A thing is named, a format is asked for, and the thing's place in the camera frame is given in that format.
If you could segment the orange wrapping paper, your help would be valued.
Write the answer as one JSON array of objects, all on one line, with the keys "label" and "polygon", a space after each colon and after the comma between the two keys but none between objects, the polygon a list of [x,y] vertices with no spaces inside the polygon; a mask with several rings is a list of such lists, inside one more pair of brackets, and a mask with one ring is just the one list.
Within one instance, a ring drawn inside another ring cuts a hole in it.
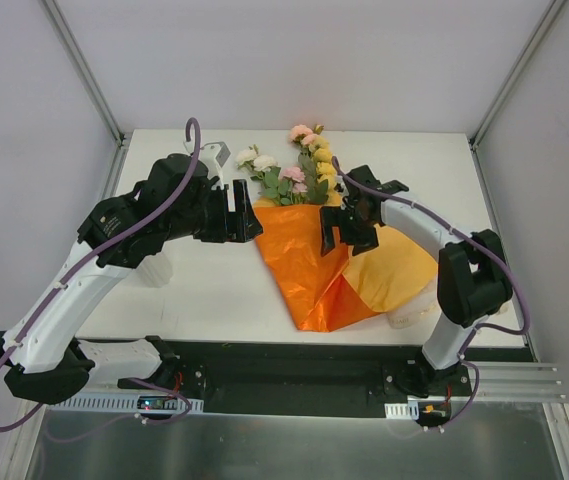
[{"label": "orange wrapping paper", "polygon": [[393,311],[436,276],[436,261],[393,228],[375,228],[371,251],[355,255],[340,244],[323,256],[318,206],[261,198],[254,211],[263,226],[257,248],[301,331],[332,332]]}]

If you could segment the cream printed ribbon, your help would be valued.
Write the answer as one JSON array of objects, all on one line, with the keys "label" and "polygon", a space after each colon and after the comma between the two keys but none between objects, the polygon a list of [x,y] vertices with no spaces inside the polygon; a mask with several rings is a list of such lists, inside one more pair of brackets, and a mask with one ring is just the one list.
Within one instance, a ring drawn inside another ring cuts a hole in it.
[{"label": "cream printed ribbon", "polygon": [[434,277],[414,298],[388,311],[386,317],[394,329],[413,326],[432,314],[438,316],[441,309],[437,300],[437,278]]}]

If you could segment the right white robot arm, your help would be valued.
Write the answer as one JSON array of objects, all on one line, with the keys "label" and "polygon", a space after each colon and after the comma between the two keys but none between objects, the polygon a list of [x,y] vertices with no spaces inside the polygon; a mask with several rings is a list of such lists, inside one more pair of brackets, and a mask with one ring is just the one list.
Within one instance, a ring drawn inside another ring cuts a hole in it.
[{"label": "right white robot arm", "polygon": [[402,393],[425,398],[445,388],[461,366],[475,331],[511,300],[514,282],[500,237],[490,229],[466,234],[414,200],[403,183],[380,182],[366,165],[343,174],[341,205],[320,210],[322,255],[338,243],[359,255],[378,247],[377,226],[393,228],[437,263],[440,315],[413,363],[394,377]]}]

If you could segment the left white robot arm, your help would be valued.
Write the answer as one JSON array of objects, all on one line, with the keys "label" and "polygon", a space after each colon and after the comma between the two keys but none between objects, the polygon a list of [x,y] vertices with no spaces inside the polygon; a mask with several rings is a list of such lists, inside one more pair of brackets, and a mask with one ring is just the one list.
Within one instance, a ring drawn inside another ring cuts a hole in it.
[{"label": "left white robot arm", "polygon": [[0,331],[0,365],[14,397],[61,403],[88,385],[171,389],[179,362],[157,335],[94,343],[78,330],[106,295],[165,243],[247,243],[262,234],[247,183],[225,184],[189,155],[154,162],[147,179],[100,201],[78,229],[65,265],[48,291],[12,329]]}]

